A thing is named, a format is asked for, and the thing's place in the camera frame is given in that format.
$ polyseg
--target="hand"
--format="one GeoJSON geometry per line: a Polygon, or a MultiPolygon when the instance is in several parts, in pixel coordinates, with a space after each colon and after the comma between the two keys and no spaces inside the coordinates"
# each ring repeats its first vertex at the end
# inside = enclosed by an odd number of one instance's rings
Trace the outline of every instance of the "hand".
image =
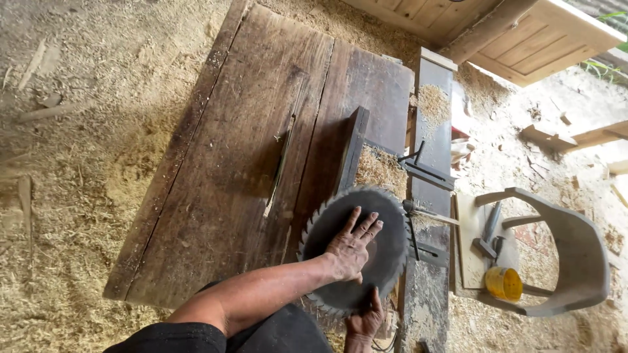
{"type": "Polygon", "coordinates": [[[327,246],[325,253],[334,257],[334,277],[337,281],[355,280],[362,284],[362,267],[369,260],[369,253],[366,251],[368,244],[379,231],[384,223],[381,220],[376,222],[377,212],[371,213],[355,230],[355,227],[362,207],[356,207],[344,229],[340,231],[327,246]]]}
{"type": "Polygon", "coordinates": [[[368,342],[369,346],[375,333],[384,321],[384,310],[379,300],[377,287],[371,291],[371,307],[360,315],[352,315],[345,319],[347,339],[368,342]]]}

